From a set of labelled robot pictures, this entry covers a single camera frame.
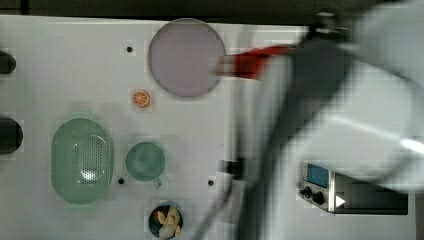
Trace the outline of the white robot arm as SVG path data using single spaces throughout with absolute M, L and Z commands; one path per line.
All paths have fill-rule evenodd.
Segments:
M 234 155 L 208 213 L 220 240 L 416 240 L 423 0 L 327 13 L 234 99 Z

